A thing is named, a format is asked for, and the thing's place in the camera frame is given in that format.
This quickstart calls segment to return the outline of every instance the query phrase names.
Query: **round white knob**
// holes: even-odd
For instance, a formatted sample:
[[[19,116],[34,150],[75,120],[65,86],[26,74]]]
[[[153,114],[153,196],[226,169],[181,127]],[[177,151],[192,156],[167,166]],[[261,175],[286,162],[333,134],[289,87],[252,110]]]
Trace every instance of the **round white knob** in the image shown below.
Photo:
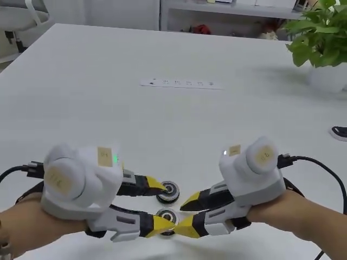
[[[277,167],[278,151],[266,137],[259,138],[246,150],[249,168],[256,174],[266,174]]]
[[[44,186],[54,197],[71,201],[83,193],[85,176],[85,168],[78,160],[62,158],[47,166]]]

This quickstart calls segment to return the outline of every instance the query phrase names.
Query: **wearable gripper device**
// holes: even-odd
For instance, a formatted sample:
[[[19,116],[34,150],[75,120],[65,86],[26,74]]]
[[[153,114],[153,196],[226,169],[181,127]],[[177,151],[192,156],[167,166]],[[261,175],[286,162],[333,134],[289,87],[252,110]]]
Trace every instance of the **wearable gripper device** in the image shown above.
[[[112,204],[116,195],[155,196],[166,191],[154,178],[125,170],[117,146],[73,150],[58,145],[46,156],[43,168],[43,182],[27,193],[42,192],[42,208],[50,215],[87,220],[90,236],[100,238],[115,231],[112,241],[129,241],[175,226],[165,218]]]
[[[240,145],[226,147],[220,156],[219,168],[224,181],[196,192],[181,211],[201,211],[175,227],[175,233],[200,238],[226,235],[251,223],[249,209],[269,202],[286,189],[302,193],[284,179],[277,167],[278,151],[267,138],[259,138],[243,151]]]

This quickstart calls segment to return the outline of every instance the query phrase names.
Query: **chair leg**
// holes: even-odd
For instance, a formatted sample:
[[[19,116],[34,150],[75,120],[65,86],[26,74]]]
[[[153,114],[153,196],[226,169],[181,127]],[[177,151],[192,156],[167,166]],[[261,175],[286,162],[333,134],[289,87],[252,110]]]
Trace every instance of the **chair leg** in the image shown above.
[[[19,53],[23,53],[27,47],[24,47],[23,42],[16,36],[16,33],[14,33],[14,38],[16,39],[16,45]]]
[[[15,38],[13,31],[5,31],[5,36],[10,44],[12,44],[12,39]]]

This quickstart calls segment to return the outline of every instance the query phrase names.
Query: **sticker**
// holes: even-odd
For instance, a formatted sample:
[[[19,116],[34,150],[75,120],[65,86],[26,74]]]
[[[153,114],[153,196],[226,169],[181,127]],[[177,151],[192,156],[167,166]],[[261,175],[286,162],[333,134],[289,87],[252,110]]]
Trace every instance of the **sticker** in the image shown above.
[[[98,165],[103,167],[112,167],[112,149],[98,147]]]
[[[44,182],[64,195],[67,195],[72,187],[71,179],[62,174],[56,167],[50,168],[44,174]]]
[[[235,145],[229,147],[229,156],[234,156],[241,153],[241,145]]]
[[[274,152],[272,148],[268,145],[260,148],[258,153],[255,155],[255,161],[262,166],[267,164],[267,162],[272,160],[273,158]]]

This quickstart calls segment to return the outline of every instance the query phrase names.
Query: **wire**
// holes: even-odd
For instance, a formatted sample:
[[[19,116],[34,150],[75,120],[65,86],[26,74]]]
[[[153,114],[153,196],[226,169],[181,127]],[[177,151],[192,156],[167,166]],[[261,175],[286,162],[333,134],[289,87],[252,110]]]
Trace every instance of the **wire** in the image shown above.
[[[27,165],[22,165],[22,166],[16,166],[16,167],[12,167],[10,169],[8,169],[7,171],[5,171],[3,174],[0,175],[0,183],[11,173],[16,172],[16,171],[27,171],[28,167]]]
[[[293,156],[291,157],[293,161],[297,161],[297,160],[303,160],[303,161],[310,161],[314,164],[319,165],[320,167],[322,167],[324,170],[326,170],[327,172],[329,172],[339,183],[341,191],[342,191],[342,197],[343,197],[343,214],[347,215],[347,192],[346,192],[346,188],[345,185],[343,184],[341,178],[334,173],[331,169],[329,169],[327,166],[325,166],[323,163],[321,163],[320,161],[310,158],[310,157],[304,157],[304,156]],[[320,260],[320,258],[324,255],[324,252],[321,251],[318,256],[314,259],[314,260]]]

